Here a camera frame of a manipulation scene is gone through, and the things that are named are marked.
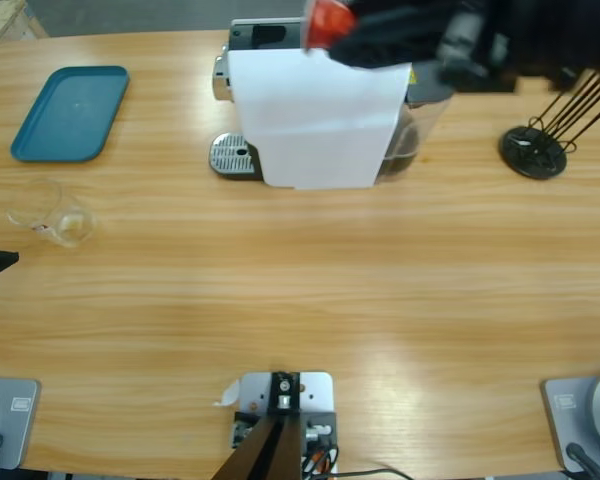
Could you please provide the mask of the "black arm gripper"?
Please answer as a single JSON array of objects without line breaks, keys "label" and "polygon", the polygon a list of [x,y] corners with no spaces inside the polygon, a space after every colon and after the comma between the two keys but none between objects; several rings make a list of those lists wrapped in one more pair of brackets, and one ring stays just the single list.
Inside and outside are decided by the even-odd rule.
[{"label": "black arm gripper", "polygon": [[328,48],[336,62],[385,68],[433,60],[437,50],[438,78],[455,92],[516,88],[509,38],[497,31],[490,1],[353,1],[352,13],[355,29]]}]

